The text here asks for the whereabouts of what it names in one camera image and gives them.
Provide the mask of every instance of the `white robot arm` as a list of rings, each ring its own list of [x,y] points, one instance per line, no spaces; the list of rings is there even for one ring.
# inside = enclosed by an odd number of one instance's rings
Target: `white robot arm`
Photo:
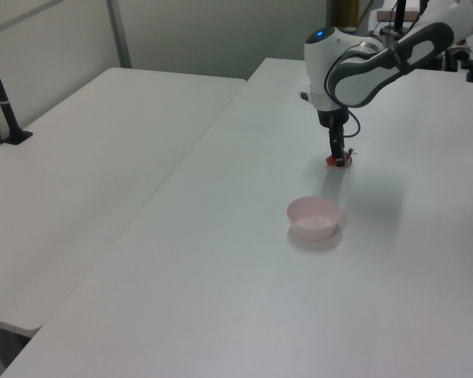
[[[318,110],[321,125],[330,130],[337,165],[345,165],[343,124],[348,107],[365,106],[384,86],[472,34],[473,0],[430,0],[414,28],[387,47],[378,39],[335,28],[313,33],[305,43],[308,100]]]

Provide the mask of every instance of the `wall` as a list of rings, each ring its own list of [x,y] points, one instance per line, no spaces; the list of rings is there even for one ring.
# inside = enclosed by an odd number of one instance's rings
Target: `wall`
[[[21,127],[118,66],[105,0],[64,0],[0,31],[0,76]]]
[[[326,0],[117,4],[135,69],[248,79],[265,57],[303,59],[307,37],[326,26]]]

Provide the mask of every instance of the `pink bowl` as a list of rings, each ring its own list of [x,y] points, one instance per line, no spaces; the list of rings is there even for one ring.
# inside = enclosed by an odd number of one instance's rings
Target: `pink bowl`
[[[327,239],[334,233],[341,211],[327,198],[302,197],[291,202],[287,216],[294,235],[314,242]]]

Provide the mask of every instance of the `red object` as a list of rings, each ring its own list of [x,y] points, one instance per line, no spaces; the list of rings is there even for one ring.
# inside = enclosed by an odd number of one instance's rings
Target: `red object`
[[[344,159],[345,159],[345,165],[350,165],[352,163],[352,155],[354,154],[354,149],[349,148],[348,152],[344,151]],[[337,166],[337,161],[334,160],[333,155],[330,155],[329,157],[326,158],[326,163],[330,167],[336,167]]]

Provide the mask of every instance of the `white table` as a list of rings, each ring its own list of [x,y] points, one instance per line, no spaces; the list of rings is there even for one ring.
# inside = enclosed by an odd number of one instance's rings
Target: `white table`
[[[33,335],[243,85],[110,69],[0,146],[0,327]]]
[[[307,83],[266,60],[3,378],[473,378],[473,84],[393,83],[336,170]]]

